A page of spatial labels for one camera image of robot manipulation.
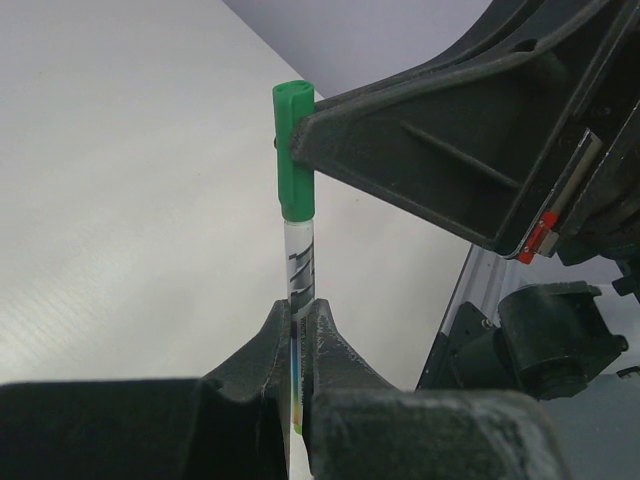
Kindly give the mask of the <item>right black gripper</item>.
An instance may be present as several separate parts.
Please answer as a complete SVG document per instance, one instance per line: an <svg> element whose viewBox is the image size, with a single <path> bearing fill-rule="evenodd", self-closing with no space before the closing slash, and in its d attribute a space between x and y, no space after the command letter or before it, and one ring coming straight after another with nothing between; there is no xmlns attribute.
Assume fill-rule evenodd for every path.
<svg viewBox="0 0 640 480"><path fill-rule="evenodd" d="M494 1L449 50L524 94L502 128L504 174L519 193L474 193L455 235L528 258L547 238L567 265L639 253L639 5L635 1Z"/></svg>

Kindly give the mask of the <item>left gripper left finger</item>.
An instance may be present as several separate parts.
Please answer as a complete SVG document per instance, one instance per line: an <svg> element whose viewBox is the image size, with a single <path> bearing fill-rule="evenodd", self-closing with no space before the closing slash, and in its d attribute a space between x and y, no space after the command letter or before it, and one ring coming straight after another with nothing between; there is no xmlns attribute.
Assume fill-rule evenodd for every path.
<svg viewBox="0 0 640 480"><path fill-rule="evenodd" d="M285 479L290 308L200 378L12 383L5 479Z"/></svg>

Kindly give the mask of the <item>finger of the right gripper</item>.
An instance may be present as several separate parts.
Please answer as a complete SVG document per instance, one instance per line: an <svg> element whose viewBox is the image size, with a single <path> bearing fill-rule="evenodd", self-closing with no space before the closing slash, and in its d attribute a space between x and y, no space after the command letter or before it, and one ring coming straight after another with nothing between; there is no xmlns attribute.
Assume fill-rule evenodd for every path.
<svg viewBox="0 0 640 480"><path fill-rule="evenodd" d="M498 147L525 94L486 76L511 57L457 64L449 50L319 102L294 131L294 159L449 232L474 193L521 192Z"/></svg>

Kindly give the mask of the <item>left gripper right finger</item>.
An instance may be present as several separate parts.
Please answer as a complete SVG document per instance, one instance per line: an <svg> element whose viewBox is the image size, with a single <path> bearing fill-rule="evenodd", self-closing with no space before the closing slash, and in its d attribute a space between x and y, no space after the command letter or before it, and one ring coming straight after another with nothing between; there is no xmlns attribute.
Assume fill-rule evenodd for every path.
<svg viewBox="0 0 640 480"><path fill-rule="evenodd" d="M339 333L325 299L306 326L303 438L317 479L567 479L552 424L500 390L395 388Z"/></svg>

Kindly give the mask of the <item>green whiteboard marker pen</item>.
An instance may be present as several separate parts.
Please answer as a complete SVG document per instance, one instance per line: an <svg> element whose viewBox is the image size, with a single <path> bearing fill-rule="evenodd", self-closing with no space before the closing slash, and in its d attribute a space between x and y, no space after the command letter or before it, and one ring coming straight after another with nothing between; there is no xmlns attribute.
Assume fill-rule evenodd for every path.
<svg viewBox="0 0 640 480"><path fill-rule="evenodd" d="M314 221L284 221L287 294L290 306L292 423L303 426L303 323L315 300Z"/></svg>

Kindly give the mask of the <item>green pen cap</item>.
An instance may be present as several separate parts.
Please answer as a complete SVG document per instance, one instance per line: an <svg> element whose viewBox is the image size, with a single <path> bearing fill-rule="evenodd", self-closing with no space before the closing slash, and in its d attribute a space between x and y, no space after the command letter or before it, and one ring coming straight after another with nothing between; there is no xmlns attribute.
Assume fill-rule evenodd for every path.
<svg viewBox="0 0 640 480"><path fill-rule="evenodd" d="M277 151L277 193L283 218L300 223L315 214L313 170L293 157L294 131L314 110L314 86L294 80L272 90Z"/></svg>

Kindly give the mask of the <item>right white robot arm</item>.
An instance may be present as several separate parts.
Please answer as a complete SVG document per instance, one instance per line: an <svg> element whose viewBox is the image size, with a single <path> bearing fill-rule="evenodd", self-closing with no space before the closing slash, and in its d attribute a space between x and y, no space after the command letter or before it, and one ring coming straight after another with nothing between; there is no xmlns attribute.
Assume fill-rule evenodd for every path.
<svg viewBox="0 0 640 480"><path fill-rule="evenodd" d="M521 264L617 262L639 291L639 5L495 1L445 52L320 101L294 159ZM629 347L583 281L464 303L424 388L569 397Z"/></svg>

